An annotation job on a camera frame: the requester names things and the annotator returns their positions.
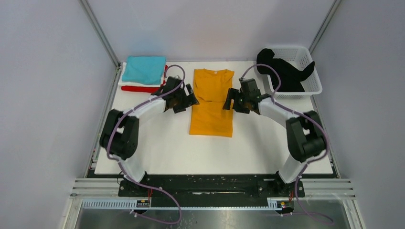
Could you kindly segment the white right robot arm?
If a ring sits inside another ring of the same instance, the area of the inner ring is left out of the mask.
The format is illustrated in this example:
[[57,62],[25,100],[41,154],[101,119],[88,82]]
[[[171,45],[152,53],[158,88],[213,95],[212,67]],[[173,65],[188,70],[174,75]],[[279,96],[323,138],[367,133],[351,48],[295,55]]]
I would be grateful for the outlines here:
[[289,156],[277,172],[275,193],[285,197],[292,190],[292,182],[299,178],[307,166],[322,158],[329,148],[326,133],[318,113],[300,113],[275,100],[270,94],[262,94],[254,79],[240,80],[240,89],[230,88],[223,105],[224,110],[237,113],[254,112],[265,116],[286,129]]

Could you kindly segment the yellow t-shirt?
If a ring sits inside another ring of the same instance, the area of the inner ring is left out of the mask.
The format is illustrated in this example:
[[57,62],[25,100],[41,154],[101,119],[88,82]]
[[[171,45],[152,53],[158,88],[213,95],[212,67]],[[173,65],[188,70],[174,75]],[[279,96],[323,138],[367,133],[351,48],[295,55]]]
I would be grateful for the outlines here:
[[233,112],[224,110],[234,71],[195,69],[193,91],[199,104],[192,107],[189,134],[233,136]]

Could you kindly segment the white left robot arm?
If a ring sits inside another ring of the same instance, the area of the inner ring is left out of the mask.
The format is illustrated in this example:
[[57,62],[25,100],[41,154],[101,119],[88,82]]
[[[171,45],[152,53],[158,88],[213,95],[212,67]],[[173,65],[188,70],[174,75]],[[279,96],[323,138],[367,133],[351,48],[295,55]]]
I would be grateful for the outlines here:
[[143,180],[146,170],[135,155],[140,126],[170,109],[180,113],[198,103],[190,84],[170,76],[146,101],[124,111],[108,112],[99,145],[106,150],[108,159],[118,163],[124,178],[131,181],[129,188],[136,196],[148,191],[147,181]]

